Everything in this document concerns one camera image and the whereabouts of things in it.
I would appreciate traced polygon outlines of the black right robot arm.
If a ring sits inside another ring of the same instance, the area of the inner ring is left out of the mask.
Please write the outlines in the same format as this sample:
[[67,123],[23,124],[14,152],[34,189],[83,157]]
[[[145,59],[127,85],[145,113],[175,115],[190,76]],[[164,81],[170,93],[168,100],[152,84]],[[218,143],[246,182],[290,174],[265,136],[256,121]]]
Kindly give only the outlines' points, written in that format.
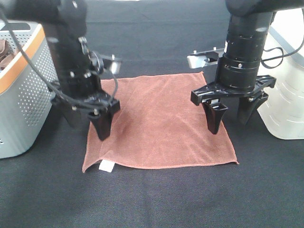
[[215,80],[191,92],[190,100],[202,105],[208,130],[217,134],[227,107],[221,98],[237,97],[237,117],[247,124],[252,113],[267,99],[264,88],[273,88],[276,79],[258,76],[266,37],[275,14],[281,10],[304,7],[302,0],[227,0],[230,13],[225,47],[187,56],[190,68],[217,65]]

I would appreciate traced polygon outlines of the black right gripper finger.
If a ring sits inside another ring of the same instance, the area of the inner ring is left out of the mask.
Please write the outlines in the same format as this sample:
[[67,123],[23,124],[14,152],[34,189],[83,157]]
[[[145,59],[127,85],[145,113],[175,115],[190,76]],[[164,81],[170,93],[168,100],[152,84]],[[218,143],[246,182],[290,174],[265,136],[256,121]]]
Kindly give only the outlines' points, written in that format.
[[212,134],[217,134],[219,125],[227,107],[220,100],[209,100],[202,104],[205,111],[208,130]]
[[269,95],[266,92],[258,92],[251,97],[243,97],[239,99],[237,118],[240,123],[246,125],[253,114],[265,101]]

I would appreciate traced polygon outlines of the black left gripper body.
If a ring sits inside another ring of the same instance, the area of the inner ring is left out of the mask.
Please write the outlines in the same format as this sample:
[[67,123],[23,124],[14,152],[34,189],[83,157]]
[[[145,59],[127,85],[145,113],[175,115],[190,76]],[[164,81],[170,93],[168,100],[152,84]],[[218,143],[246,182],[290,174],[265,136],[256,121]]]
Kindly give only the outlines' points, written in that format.
[[71,101],[71,98],[63,98],[61,95],[56,94],[52,98],[51,103],[62,112],[87,112],[93,114],[99,113],[111,113],[115,114],[120,110],[120,101],[115,99],[116,92],[118,90],[118,80],[111,71],[106,71],[106,74],[110,75],[114,80],[115,87],[111,94],[102,90],[89,96],[86,99],[77,99],[77,104]]

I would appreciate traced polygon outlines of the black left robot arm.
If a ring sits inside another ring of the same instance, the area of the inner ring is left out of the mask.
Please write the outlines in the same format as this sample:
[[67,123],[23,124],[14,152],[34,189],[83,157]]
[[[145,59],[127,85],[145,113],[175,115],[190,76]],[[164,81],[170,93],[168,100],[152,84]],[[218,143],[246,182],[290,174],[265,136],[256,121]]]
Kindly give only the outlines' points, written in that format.
[[121,61],[90,50],[86,35],[87,4],[83,0],[3,0],[0,17],[32,21],[43,27],[57,73],[57,80],[46,82],[55,95],[51,100],[75,127],[85,113],[100,140],[110,136],[113,116],[120,110],[114,94],[102,89],[100,77],[116,76]]

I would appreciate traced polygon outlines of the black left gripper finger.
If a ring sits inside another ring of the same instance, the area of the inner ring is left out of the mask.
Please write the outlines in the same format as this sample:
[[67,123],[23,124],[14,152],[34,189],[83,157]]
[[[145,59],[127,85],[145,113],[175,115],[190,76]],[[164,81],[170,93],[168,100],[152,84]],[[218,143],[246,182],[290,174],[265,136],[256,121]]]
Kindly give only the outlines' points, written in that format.
[[110,136],[112,115],[110,112],[100,112],[99,114],[94,114],[90,112],[87,114],[88,119],[93,124],[98,138],[104,141]]
[[73,110],[72,106],[67,102],[59,101],[57,107],[62,113],[70,127],[78,128],[81,125],[81,113],[78,110]]

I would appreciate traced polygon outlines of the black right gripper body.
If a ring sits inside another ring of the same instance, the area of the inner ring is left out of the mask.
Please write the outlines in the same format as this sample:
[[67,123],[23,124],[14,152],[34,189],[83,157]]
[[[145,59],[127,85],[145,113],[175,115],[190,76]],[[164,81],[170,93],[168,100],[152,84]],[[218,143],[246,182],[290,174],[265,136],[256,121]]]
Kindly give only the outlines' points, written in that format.
[[254,87],[245,91],[241,89],[224,86],[220,83],[212,82],[191,92],[190,100],[195,105],[200,105],[208,100],[216,100],[230,97],[253,97],[266,87],[274,88],[276,78],[270,75],[257,76]]

